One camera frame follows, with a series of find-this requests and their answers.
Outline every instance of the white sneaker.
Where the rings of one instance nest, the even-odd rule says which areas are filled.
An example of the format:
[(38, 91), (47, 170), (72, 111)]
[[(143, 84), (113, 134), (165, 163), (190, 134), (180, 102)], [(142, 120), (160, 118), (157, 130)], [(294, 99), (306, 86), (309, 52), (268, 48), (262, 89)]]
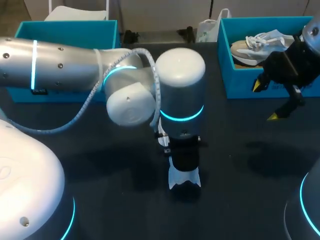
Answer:
[(266, 60), (270, 53), (287, 50), (294, 41), (293, 36), (273, 30), (254, 37), (246, 36), (245, 40), (234, 42), (230, 50), (236, 60), (249, 66), (256, 66)]

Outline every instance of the teal storage bin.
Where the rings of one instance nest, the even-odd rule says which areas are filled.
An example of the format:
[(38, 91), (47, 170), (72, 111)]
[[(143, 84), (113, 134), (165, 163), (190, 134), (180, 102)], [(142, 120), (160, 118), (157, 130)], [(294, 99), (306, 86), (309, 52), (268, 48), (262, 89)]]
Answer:
[[(236, 68), (230, 45), (246, 36), (255, 36), (277, 29), (285, 35), (294, 35), (312, 19), (302, 17), (240, 17), (223, 18), (220, 22), (217, 51), (221, 75), (228, 99), (283, 98), (288, 97), (281, 84), (273, 81), (265, 91), (252, 92), (255, 79), (263, 68)], [(320, 77), (302, 89), (305, 97), (320, 97)]]
[[(38, 40), (87, 49), (120, 48), (117, 21), (24, 21), (16, 38)], [(89, 92), (59, 92), (48, 90), (48, 95), (33, 95), (30, 89), (8, 87), (16, 103), (83, 103)], [(96, 93), (94, 102), (105, 102), (102, 92)]]

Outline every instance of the black robotic gripper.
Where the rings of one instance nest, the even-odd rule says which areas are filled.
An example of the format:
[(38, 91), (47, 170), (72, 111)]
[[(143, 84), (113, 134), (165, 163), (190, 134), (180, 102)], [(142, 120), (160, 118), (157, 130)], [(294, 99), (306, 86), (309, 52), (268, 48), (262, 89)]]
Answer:
[(269, 119), (287, 118), (298, 107), (305, 104), (301, 88), (310, 85), (320, 75), (320, 57), (298, 35), (293, 44), (283, 52), (274, 51), (262, 63), (261, 73), (253, 84), (253, 92), (268, 89), (270, 81), (282, 84), (289, 100), (275, 110)]

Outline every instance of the white cable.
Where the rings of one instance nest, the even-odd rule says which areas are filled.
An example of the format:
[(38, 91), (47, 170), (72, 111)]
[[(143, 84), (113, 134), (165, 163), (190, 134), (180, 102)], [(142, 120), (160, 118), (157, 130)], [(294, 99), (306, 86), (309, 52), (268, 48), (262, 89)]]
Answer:
[[(121, 61), (123, 61), (124, 59), (130, 57), (131, 55), (135, 55), (135, 54), (143, 54), (147, 57), (152, 72), (153, 72), (153, 78), (154, 78), (154, 84), (155, 84), (155, 112), (154, 112), (154, 116), (153, 119), (150, 123), (150, 126), (156, 131), (157, 130), (157, 123), (160, 117), (160, 108), (161, 108), (161, 93), (160, 93), (160, 81), (159, 81), (159, 76), (156, 72), (156, 64), (155, 61), (152, 57), (152, 55), (150, 54), (150, 52), (147, 49), (144, 48), (136, 48), (133, 49), (129, 52), (127, 52), (126, 54), (124, 54), (123, 56), (121, 56), (118, 60), (116, 60), (103, 74), (103, 76), (101, 77), (101, 73), (102, 71), (99, 71), (99, 79), (97, 81), (97, 83), (94, 85), (93, 89), (91, 90), (89, 96), (87, 97), (87, 99), (85, 100), (83, 106), (81, 107), (81, 109), (79, 110), (79, 112), (77, 113), (77, 115), (68, 123), (66, 123), (63, 126), (60, 126), (58, 128), (55, 129), (50, 129), (50, 130), (37, 130), (37, 129), (32, 129), (32, 128), (28, 128), (25, 126), (22, 126), (14, 121), (12, 121), (11, 119), (9, 119), (9, 122), (15, 126), (17, 129), (20, 129), (23, 132), (29, 133), (29, 134), (56, 134), (56, 133), (60, 133), (66, 129), (68, 129), (69, 127), (71, 127), (77, 120), (80, 119), (80, 117), (84, 114), (84, 112), (86, 111), (89, 103), (91, 102), (92, 98), (94, 97), (94, 95), (96, 94), (97, 90), (100, 87), (100, 84), (103, 82), (103, 80), (108, 76), (108, 74), (116, 67), (117, 64), (119, 64)], [(99, 61), (101, 61), (100, 58), (100, 54), (97, 54), (97, 61), (99, 64)]]

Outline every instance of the black tabletop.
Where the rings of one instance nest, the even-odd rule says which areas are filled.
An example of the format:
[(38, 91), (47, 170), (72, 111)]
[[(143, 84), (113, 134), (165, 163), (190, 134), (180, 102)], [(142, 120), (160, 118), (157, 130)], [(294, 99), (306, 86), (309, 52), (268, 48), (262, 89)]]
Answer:
[[(286, 120), (267, 122), (284, 99), (227, 100), (215, 43), (134, 45), (154, 59), (186, 47), (206, 63), (200, 194), (170, 191), (168, 160), (148, 123), (112, 123), (93, 103), (72, 128), (34, 136), (58, 156), (88, 240), (285, 240), (287, 198), (320, 155), (320, 100), (308, 98)], [(46, 129), (69, 121), (81, 104), (0, 106), (16, 122)]]

